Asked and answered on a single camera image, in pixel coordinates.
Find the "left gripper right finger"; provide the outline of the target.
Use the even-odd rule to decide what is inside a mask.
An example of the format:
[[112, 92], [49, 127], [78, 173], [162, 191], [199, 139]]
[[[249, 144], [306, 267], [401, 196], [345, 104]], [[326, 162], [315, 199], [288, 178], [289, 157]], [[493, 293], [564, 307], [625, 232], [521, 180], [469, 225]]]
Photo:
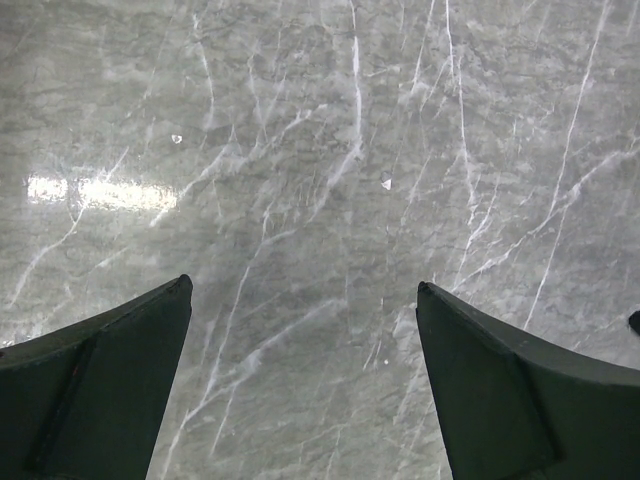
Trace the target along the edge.
[[565, 349], [433, 283], [416, 319], [455, 479], [636, 479], [639, 372]]

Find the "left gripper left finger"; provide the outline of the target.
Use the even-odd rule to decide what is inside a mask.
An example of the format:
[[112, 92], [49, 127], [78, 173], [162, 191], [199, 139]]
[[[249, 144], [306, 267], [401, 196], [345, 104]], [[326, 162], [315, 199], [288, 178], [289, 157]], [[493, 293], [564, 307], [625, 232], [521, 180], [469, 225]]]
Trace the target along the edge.
[[190, 323], [181, 275], [1, 350], [4, 479], [146, 477]]

